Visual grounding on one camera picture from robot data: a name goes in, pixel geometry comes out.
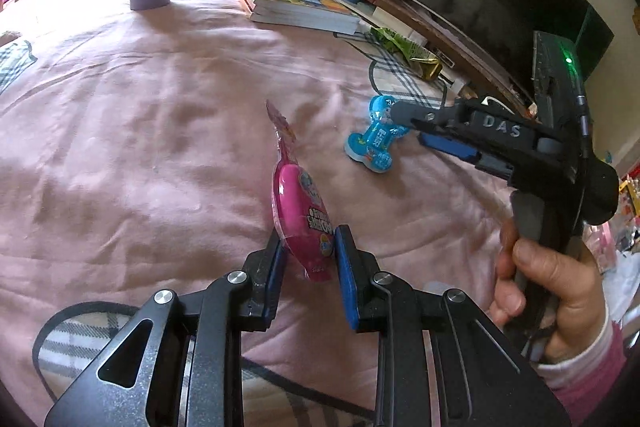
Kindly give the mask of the person's right hand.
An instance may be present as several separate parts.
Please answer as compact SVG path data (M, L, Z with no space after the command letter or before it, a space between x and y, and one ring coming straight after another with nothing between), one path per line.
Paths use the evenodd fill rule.
M606 319L597 262L581 241L572 246L574 254L566 255L523 239L512 219L506 220L500 230L494 299L488 314L502 327L524 312L527 299L515 284L516 272L550 291L558 299L555 330L544 352L551 363L586 351L598 338Z

